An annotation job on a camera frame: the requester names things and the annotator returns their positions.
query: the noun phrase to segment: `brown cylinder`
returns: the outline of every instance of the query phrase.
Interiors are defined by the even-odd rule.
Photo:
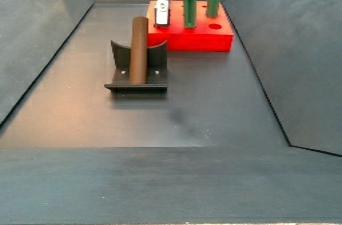
[[[147,33],[148,19],[135,17],[132,22],[132,43],[131,43],[131,84],[145,84],[147,78]]]

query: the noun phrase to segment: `black holder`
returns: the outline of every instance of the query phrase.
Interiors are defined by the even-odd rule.
[[[131,48],[111,41],[116,70],[112,83],[104,87],[121,94],[163,93],[167,91],[167,41],[147,48],[147,82],[131,84]]]

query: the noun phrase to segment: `gray floor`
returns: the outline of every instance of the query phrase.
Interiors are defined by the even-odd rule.
[[[115,68],[109,41],[129,46],[132,18],[144,14],[144,5],[91,10],[0,147],[286,146],[239,41],[231,53],[169,53],[167,95],[117,98],[103,87]]]
[[[169,53],[167,96],[115,97],[95,6],[0,131],[0,223],[342,222],[342,159],[290,148],[238,38]]]

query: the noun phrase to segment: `red block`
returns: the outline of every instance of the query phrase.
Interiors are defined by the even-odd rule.
[[[155,46],[165,40],[169,51],[218,51],[231,49],[232,29],[223,6],[219,6],[216,18],[205,16],[205,1],[196,3],[196,28],[184,28],[183,1],[171,2],[171,17],[168,27],[155,27],[155,1],[149,2],[148,18],[148,46]]]

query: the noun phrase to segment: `dark gray surface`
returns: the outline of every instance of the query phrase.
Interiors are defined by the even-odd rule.
[[[168,92],[117,98],[111,40],[129,46],[145,5],[96,6],[0,132],[0,147],[268,147],[282,132],[238,39],[230,53],[168,54]]]
[[[340,223],[340,167],[264,145],[1,149],[0,223]]]
[[[340,223],[342,159],[287,147],[238,38],[169,53],[165,99],[112,98],[144,12],[95,6],[1,128],[0,224]]]
[[[292,145],[342,154],[342,0],[226,7]]]
[[[91,5],[91,0],[0,0],[0,123]]]

